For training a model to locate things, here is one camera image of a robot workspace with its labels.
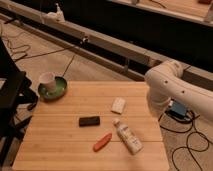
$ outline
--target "white block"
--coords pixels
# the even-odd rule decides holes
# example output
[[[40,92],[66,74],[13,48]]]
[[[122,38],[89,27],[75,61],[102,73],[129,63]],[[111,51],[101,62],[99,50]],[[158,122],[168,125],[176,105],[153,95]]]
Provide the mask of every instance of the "white block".
[[[112,112],[122,114],[126,101],[123,98],[117,97],[115,98],[112,104]]]

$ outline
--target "white bottle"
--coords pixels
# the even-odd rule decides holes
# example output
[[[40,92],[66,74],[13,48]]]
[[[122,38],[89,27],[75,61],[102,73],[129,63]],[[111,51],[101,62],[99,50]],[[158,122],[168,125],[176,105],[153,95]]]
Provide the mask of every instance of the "white bottle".
[[[114,125],[117,128],[118,136],[123,140],[127,148],[132,154],[136,154],[142,148],[141,141],[133,134],[129,127],[120,122],[119,119],[114,120]]]
[[[62,11],[61,8],[59,7],[59,4],[58,4],[58,3],[56,3],[56,6],[57,6],[57,12],[56,12],[56,14],[57,14],[57,20],[58,20],[59,22],[65,22],[63,11]]]

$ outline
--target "cable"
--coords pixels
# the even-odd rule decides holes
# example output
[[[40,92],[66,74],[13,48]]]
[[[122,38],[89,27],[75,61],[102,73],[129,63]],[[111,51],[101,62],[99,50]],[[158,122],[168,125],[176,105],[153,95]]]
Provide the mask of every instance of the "cable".
[[[17,46],[14,47],[12,41],[9,38],[19,38],[22,34],[26,33],[26,32],[21,32],[16,36],[8,36],[8,35],[3,35],[4,33],[4,29],[1,23],[1,38],[2,40],[4,40],[6,42],[6,46],[8,47],[8,49],[11,52],[11,57],[14,57],[16,55],[20,55],[21,57],[19,58],[23,58],[27,56],[27,52],[31,49],[31,46],[28,44],[24,44],[21,46]]]
[[[163,114],[160,116],[160,118],[158,119],[159,122],[160,122],[160,120],[162,119],[162,116],[163,116],[164,114],[167,114],[167,113],[163,113]],[[171,115],[167,114],[167,116],[169,116],[170,118],[172,118],[172,119],[175,120],[176,122],[181,123],[180,121],[178,121],[177,119],[175,119],[175,118],[172,117]],[[184,130],[184,131],[172,130],[172,129],[167,128],[167,127],[164,127],[164,126],[162,126],[162,125],[160,125],[160,127],[161,127],[162,129],[166,130],[166,131],[173,132],[173,133],[178,133],[178,134],[187,133],[187,132],[191,131],[191,129],[193,128],[193,123],[192,123],[192,121],[195,120],[195,119],[197,119],[199,116],[198,116],[198,117],[195,117],[194,114],[192,114],[192,116],[188,116],[188,117],[189,117],[189,118],[191,117],[190,122],[188,122],[188,124],[191,124],[191,125],[190,125],[190,127],[189,127],[188,129],[186,129],[186,130]]]
[[[158,5],[160,5],[162,8],[164,8],[164,9],[167,9],[166,8],[166,6],[165,5],[163,5],[162,3],[160,3],[160,2],[157,2],[157,1],[155,1],[155,0],[149,0],[150,2],[153,2],[153,3],[156,3],[156,4],[158,4]]]
[[[196,125],[195,125],[195,120],[199,117],[199,116],[196,116],[195,117],[195,113],[193,111],[188,111],[188,113],[190,113],[190,115],[192,116],[192,119],[191,119],[191,127],[190,129],[188,129],[187,131],[185,131],[185,133],[191,131],[192,129],[194,129],[195,131],[191,132],[187,138],[186,138],[186,146],[181,146],[181,147],[178,147],[176,148],[173,152],[172,152],[172,163],[175,167],[176,170],[180,170],[175,162],[175,153],[181,149],[187,149],[187,151],[189,152],[190,156],[192,157],[192,159],[195,161],[196,165],[199,167],[199,169],[201,171],[203,171],[201,165],[199,164],[199,162],[197,161],[197,159],[195,158],[195,156],[193,155],[192,152],[205,152],[209,149],[210,147],[210,144],[213,145],[213,142],[210,141],[206,135],[204,135],[202,132],[198,131],[197,128],[196,128]],[[171,130],[171,129],[168,129],[168,128],[165,128],[163,126],[161,126],[161,128],[167,130],[167,131],[170,131],[170,132],[173,132],[173,133],[183,133],[183,132],[180,132],[180,131],[175,131],[175,130]],[[190,144],[189,144],[189,140],[190,138],[192,137],[192,135],[195,135],[195,134],[198,134],[202,139],[204,139],[207,143],[207,145],[203,148],[203,149],[196,149],[196,148],[192,148],[190,147]]]
[[[65,51],[65,50],[72,49],[74,47],[76,47],[76,45],[73,45],[73,46],[68,47],[68,48],[63,48],[63,49],[55,50],[55,51],[52,51],[52,52],[46,52],[46,53],[42,53],[42,54],[38,54],[38,55],[33,55],[33,56],[28,56],[28,57],[21,57],[21,58],[18,58],[18,59],[14,59],[14,62],[18,62],[18,61],[20,61],[22,59],[37,58],[37,57],[41,57],[41,56],[45,56],[45,55],[50,55],[50,54],[62,52],[62,51]]]
[[[80,46],[78,46],[77,51],[73,54],[72,59],[70,60],[70,62],[68,63],[68,65],[67,65],[67,67],[66,67],[66,69],[65,69],[64,73],[62,74],[62,77],[63,77],[63,78],[64,78],[65,74],[67,73],[67,70],[69,69],[70,65],[71,65],[71,64],[72,64],[72,62],[74,61],[75,56],[76,56],[76,55],[78,54],[78,52],[80,51],[80,49],[81,49],[81,47],[80,47]]]

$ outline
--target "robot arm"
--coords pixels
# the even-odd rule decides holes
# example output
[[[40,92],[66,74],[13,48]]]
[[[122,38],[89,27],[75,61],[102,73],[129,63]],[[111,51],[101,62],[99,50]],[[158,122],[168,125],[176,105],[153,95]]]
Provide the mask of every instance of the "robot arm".
[[[151,111],[162,114],[172,98],[213,121],[213,92],[181,80],[182,73],[180,63],[171,60],[145,74],[145,80],[150,86],[147,99]]]

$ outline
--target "black eraser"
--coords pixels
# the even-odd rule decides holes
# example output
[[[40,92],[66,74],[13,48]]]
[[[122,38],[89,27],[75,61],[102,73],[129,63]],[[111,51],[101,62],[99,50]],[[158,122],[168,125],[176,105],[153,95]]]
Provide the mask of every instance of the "black eraser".
[[[100,117],[92,116],[92,117],[81,117],[79,118],[79,126],[93,126],[100,125]]]

